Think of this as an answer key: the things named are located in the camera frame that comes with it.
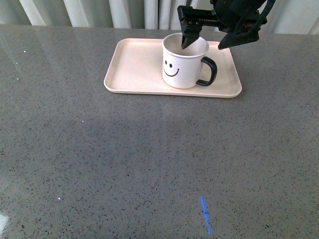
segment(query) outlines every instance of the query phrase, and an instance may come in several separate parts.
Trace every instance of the mug rim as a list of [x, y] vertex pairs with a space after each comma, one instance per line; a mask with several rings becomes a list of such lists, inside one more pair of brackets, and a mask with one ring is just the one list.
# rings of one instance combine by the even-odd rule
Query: mug rim
[[171, 52], [169, 51], [166, 47], [165, 47], [165, 44], [164, 42], [169, 38], [169, 37], [172, 37], [173, 35], [182, 35], [181, 32], [178, 32], [178, 33], [173, 33], [173, 34], [170, 34], [168, 36], [166, 36], [163, 41], [162, 41], [162, 47], [163, 47], [163, 50], [165, 50], [168, 54], [172, 55], [172, 56], [175, 56], [175, 57], [178, 57], [178, 58], [197, 58], [197, 57], [201, 57], [201, 56], [204, 56], [207, 54], [207, 52], [209, 51], [209, 44], [208, 42], [202, 38], [201, 36], [198, 38], [198, 40], [200, 39], [201, 41], [204, 41], [205, 42], [205, 47], [206, 47], [206, 50], [201, 53], [201, 54], [197, 54], [197, 55], [191, 55], [191, 56], [184, 56], [184, 55], [180, 55], [180, 54], [176, 54], [174, 52]]

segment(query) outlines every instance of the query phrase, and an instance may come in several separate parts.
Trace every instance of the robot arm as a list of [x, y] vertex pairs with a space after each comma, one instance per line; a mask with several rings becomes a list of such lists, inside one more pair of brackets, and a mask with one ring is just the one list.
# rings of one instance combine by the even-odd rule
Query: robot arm
[[[267, 1], [261, 14], [258, 9]], [[215, 26], [226, 36], [218, 48], [224, 49], [259, 39], [258, 31], [267, 23], [266, 16], [276, 0], [210, 0], [213, 10], [193, 9], [190, 6], [177, 8], [182, 37], [182, 49], [199, 38], [203, 26]]]

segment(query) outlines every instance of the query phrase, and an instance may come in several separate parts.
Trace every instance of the smiley face mouth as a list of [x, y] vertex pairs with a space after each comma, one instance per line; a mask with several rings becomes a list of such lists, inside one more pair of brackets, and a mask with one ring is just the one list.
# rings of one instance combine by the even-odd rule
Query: smiley face mouth
[[163, 69], [164, 69], [165, 74], [167, 74], [170, 77], [176, 76], [178, 74], [178, 72], [179, 72], [179, 69], [177, 69], [177, 72], [174, 75], [169, 75], [168, 73], [166, 73], [164, 65], [163, 65]]

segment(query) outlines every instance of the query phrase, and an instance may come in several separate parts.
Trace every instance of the white mug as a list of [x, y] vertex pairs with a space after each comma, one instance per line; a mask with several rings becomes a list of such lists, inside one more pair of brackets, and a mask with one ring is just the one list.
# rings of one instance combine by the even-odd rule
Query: white mug
[[[208, 42], [199, 37], [186, 49], [181, 47], [182, 33], [168, 35], [163, 39], [163, 70], [164, 81], [178, 89], [187, 89], [195, 85], [209, 86], [216, 78], [216, 63], [205, 57], [209, 50]], [[199, 80], [203, 63], [211, 69], [209, 81]]]

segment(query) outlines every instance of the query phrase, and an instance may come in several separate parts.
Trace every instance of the blue light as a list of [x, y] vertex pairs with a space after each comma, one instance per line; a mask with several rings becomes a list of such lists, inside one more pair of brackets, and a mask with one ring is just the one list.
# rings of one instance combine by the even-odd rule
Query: blue light
[[201, 202], [201, 208], [202, 208], [202, 211], [204, 213], [204, 218], [205, 218], [205, 222], [206, 222], [206, 226], [207, 226], [207, 233], [211, 234], [209, 221], [208, 221], [208, 215], [207, 215], [206, 207], [205, 207], [205, 202], [204, 202], [204, 198], [202, 196], [200, 197], [200, 202]]

